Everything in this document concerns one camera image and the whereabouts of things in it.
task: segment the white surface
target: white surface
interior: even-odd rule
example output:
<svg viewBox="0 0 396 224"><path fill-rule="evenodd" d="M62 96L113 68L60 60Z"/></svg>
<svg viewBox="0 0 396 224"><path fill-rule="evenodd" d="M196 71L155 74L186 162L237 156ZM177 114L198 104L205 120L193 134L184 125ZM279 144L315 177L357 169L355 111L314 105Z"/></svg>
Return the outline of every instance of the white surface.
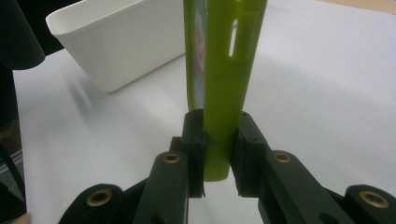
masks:
<svg viewBox="0 0 396 224"><path fill-rule="evenodd" d="M325 187L396 195L396 16L315 1L270 1L245 110L273 149L295 154ZM57 223L87 187L127 189L181 135L184 57L110 94L66 51L15 72L27 206ZM261 223L233 177L205 184L190 222Z"/></svg>
<svg viewBox="0 0 396 224"><path fill-rule="evenodd" d="M101 91L115 91L184 53L182 0L86 0L46 21Z"/></svg>

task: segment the green plastic object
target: green plastic object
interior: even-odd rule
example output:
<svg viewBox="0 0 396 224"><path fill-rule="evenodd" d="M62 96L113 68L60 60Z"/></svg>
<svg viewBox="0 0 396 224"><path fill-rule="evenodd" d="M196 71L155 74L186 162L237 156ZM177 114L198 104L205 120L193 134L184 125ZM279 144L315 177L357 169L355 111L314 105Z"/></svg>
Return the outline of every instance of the green plastic object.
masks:
<svg viewBox="0 0 396 224"><path fill-rule="evenodd" d="M189 110L204 109L205 181L227 178L266 0L184 0Z"/></svg>

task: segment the wire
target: wire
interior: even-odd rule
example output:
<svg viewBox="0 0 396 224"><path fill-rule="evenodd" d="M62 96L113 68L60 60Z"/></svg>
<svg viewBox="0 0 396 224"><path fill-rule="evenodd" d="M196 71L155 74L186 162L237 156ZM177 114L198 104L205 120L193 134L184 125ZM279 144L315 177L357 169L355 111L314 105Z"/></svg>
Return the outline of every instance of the wire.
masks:
<svg viewBox="0 0 396 224"><path fill-rule="evenodd" d="M26 201L25 185L21 177L21 174L18 171L14 161L8 155L6 149L3 147L3 145L1 145L1 143L0 143L0 156L2 157L6 166L8 167L8 170L11 172L12 176L14 177L14 180L17 183L18 188L20 189L21 195L23 199Z"/></svg>

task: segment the white tabletop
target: white tabletop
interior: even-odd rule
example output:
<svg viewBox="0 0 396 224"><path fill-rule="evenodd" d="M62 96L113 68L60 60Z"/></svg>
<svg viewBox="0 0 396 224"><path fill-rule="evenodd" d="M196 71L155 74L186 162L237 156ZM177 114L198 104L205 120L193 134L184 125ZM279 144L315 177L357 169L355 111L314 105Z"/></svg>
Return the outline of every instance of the white tabletop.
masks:
<svg viewBox="0 0 396 224"><path fill-rule="evenodd" d="M245 110L272 149L295 154L326 188L368 184L396 195L396 16L311 0L270 0ZM57 223L86 188L127 189L180 136L185 58L119 91L98 91L61 50L15 72L27 208ZM233 175L206 183L190 223L261 223Z"/></svg>

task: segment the green bottle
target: green bottle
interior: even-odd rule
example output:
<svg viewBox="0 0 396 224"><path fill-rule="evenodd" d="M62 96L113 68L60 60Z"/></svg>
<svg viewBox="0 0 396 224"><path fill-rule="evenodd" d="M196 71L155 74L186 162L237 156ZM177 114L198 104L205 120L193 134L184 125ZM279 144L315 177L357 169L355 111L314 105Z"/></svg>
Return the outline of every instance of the green bottle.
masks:
<svg viewBox="0 0 396 224"><path fill-rule="evenodd" d="M205 181L227 178L266 0L184 0L189 110L204 109Z"/></svg>

